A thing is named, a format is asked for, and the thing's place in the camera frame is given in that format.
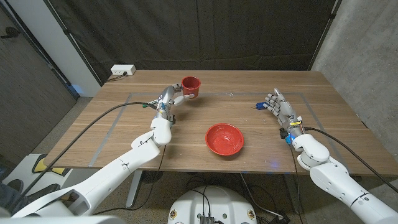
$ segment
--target black backdrop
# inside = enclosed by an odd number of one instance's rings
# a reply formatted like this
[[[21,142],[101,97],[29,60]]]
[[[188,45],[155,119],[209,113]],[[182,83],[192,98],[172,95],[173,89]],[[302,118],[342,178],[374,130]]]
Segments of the black backdrop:
[[[137,69],[307,70],[334,0],[51,0],[102,82]]]

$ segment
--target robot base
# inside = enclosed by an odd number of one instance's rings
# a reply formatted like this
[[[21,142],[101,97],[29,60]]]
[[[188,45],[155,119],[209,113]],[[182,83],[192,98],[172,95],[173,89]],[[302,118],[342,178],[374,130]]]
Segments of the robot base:
[[[205,186],[195,190],[203,193]],[[211,217],[214,221],[230,224],[256,224],[256,215],[251,204],[240,194],[225,187],[209,185],[205,195],[210,203]],[[203,213],[203,195],[192,190],[183,194],[172,205],[168,224],[199,223]],[[209,213],[205,199],[205,216]]]

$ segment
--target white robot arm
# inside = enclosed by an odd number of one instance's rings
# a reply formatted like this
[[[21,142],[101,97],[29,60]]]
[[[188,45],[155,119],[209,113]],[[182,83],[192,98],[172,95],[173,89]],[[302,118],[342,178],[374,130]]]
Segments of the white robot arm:
[[[91,215],[95,208],[131,173],[159,155],[160,146],[171,141],[170,129],[172,123],[175,122],[174,116],[170,114],[171,105],[175,105],[172,97],[181,89],[181,84],[174,84],[160,94],[156,116],[150,126],[152,131],[135,139],[131,143],[130,151],[119,156],[80,184],[38,198],[12,217],[26,217],[33,213],[41,217]],[[184,99],[191,97],[179,96],[176,100],[180,105]]]
[[[330,156],[323,144],[304,133],[301,117],[297,117],[278,89],[274,89],[274,94],[268,94],[262,106],[277,117],[282,131],[286,130],[287,142],[297,152],[302,152],[297,161],[310,171],[312,181],[319,188],[341,200],[364,223],[398,223],[396,211],[360,186],[349,176],[347,168]]]

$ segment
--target red bowl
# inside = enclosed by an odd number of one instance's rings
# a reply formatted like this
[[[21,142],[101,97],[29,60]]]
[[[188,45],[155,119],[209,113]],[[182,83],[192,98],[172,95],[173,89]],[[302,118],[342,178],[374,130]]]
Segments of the red bowl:
[[[230,156],[243,146],[243,134],[230,124],[215,124],[206,133],[206,144],[215,153]]]

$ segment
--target white outlet box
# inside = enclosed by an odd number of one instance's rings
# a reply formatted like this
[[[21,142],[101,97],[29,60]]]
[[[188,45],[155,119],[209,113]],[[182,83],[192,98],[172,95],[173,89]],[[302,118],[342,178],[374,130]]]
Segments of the white outlet box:
[[[136,67],[134,65],[113,65],[111,68],[113,75],[123,75],[127,72],[127,75],[133,75],[136,72]]]

